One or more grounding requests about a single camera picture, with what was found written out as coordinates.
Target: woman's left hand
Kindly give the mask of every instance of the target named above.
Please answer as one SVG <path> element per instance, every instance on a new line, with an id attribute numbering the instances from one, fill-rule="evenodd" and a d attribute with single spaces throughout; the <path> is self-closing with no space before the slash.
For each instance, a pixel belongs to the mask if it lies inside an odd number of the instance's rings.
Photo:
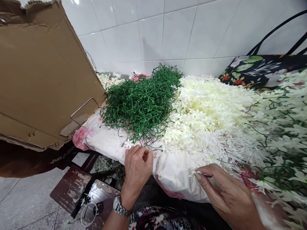
<path id="1" fill-rule="evenodd" d="M 143 186 L 153 171 L 154 156 L 148 149 L 139 145 L 126 150 L 126 179 L 122 187 L 121 202 L 127 210 L 132 210 Z"/>

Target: white tile wall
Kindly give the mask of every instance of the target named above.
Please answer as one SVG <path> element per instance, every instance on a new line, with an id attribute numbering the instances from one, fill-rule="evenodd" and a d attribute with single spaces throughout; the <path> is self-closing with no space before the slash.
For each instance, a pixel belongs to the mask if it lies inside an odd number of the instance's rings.
<path id="1" fill-rule="evenodd" d="M 98 69 L 150 74 L 159 63 L 218 76 L 306 0 L 62 0 Z M 260 54 L 284 54 L 307 31 L 301 16 L 267 39 Z M 305 41 L 299 52 L 307 46 Z"/>

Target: silver wristwatch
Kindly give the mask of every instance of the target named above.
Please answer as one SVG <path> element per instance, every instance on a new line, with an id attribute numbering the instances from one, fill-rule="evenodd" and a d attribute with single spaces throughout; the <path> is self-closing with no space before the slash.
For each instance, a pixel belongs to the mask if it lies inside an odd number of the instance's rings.
<path id="1" fill-rule="evenodd" d="M 121 196 L 117 195 L 114 199 L 113 202 L 113 210 L 114 212 L 121 214 L 124 217 L 129 217 L 131 212 L 126 210 L 123 206 L 122 206 L 122 202 L 121 202 Z"/>

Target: watch strap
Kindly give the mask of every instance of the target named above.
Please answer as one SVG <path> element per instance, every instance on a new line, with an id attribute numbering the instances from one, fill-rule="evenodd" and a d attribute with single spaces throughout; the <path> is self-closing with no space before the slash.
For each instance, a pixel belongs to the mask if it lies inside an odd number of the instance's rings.
<path id="1" fill-rule="evenodd" d="M 129 217 L 131 212 L 126 210 L 119 202 L 114 207 L 114 211 L 124 217 Z"/>

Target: woman's right hand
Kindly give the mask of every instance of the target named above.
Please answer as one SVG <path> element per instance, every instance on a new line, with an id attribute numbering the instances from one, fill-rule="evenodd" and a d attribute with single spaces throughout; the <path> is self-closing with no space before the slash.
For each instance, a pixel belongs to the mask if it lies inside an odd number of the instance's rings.
<path id="1" fill-rule="evenodd" d="M 207 176 L 195 173 L 195 177 L 207 193 L 212 206 L 232 229 L 265 229 L 251 193 L 243 183 L 233 178 L 217 164 L 200 167 L 196 169 L 197 171 L 213 177 L 223 188 L 224 191 L 218 192 Z"/>

